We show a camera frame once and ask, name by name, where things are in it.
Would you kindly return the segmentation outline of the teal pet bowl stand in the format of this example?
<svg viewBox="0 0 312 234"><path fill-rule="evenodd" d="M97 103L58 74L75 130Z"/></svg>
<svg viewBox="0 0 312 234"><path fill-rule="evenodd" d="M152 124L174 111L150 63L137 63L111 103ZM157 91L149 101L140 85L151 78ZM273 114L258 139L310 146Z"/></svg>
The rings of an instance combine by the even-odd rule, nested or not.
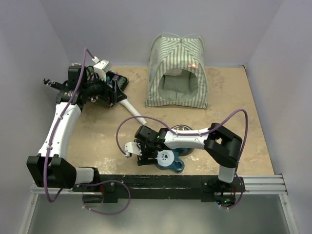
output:
<svg viewBox="0 0 312 234"><path fill-rule="evenodd" d="M190 155L193 151L194 149L191 148L159 151L156 157L156 166L162 170L171 170L175 173L181 173L185 168L185 164L180 157Z"/></svg>

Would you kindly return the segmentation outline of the steel pet bowl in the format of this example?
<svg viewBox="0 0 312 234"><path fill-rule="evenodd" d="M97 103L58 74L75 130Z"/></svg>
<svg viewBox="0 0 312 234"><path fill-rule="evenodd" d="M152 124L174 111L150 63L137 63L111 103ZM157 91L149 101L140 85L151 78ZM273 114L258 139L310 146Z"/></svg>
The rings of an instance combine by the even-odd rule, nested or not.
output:
<svg viewBox="0 0 312 234"><path fill-rule="evenodd" d="M184 124L175 125L171 129L174 131L192 131L193 130L190 126L184 125Z"/></svg>

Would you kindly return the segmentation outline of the green striped pet tent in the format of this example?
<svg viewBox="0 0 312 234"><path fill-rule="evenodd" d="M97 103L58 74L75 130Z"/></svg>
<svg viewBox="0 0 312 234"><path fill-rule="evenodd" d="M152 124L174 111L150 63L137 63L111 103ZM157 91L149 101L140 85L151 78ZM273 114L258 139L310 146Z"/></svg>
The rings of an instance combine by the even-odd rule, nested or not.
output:
<svg viewBox="0 0 312 234"><path fill-rule="evenodd" d="M197 50L186 42L163 61L148 64L148 88L145 100L146 107L178 105L199 109L208 107L208 80L204 69L204 52ZM188 101L168 101L158 93L160 80L163 76L181 76L193 73L198 80L198 93Z"/></svg>

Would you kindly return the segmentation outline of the green checkered pet cushion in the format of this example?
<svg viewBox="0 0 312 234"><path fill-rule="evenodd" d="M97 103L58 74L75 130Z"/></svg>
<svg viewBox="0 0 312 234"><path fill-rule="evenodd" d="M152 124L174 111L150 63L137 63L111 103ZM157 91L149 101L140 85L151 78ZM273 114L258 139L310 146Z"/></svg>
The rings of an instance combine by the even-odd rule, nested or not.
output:
<svg viewBox="0 0 312 234"><path fill-rule="evenodd" d="M163 76L159 83L158 93L168 101L188 101L198 93L197 77L193 73Z"/></svg>

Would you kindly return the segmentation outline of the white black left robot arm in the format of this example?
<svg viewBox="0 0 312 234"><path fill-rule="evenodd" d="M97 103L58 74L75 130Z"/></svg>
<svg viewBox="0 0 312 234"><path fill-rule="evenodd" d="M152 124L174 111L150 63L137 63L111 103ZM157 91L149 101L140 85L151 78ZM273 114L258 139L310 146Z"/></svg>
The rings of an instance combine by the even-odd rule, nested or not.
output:
<svg viewBox="0 0 312 234"><path fill-rule="evenodd" d="M71 189L84 184L89 191L101 186L98 169L74 167L67 160L67 149L74 126L87 102L113 107L126 98L129 79L114 71L102 81L93 66L74 64L68 68L68 79L59 83L44 79L43 83L58 90L52 125L36 156L29 156L27 168L38 187Z"/></svg>

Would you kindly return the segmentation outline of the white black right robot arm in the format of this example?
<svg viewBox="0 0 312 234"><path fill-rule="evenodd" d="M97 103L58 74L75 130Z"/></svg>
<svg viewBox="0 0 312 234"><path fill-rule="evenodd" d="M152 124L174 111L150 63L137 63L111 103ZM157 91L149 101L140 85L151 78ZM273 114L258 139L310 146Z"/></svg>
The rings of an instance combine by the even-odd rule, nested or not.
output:
<svg viewBox="0 0 312 234"><path fill-rule="evenodd" d="M243 145L241 137L218 123L201 130L161 128L157 132L140 126L131 153L137 155L139 166L154 164L160 169L180 173L185 167L180 156L194 149L204 150L219 164L217 186L227 192L234 186Z"/></svg>

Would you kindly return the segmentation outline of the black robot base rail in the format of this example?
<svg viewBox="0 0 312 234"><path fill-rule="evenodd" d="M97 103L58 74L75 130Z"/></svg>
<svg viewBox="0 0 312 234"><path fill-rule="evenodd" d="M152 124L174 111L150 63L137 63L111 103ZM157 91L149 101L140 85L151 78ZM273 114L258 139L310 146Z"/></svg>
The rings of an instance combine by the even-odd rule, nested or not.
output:
<svg viewBox="0 0 312 234"><path fill-rule="evenodd" d="M214 202L246 191L244 179L234 178L231 184L216 175L98 175L94 182L73 187L84 194L104 192L105 203L119 199L190 199Z"/></svg>

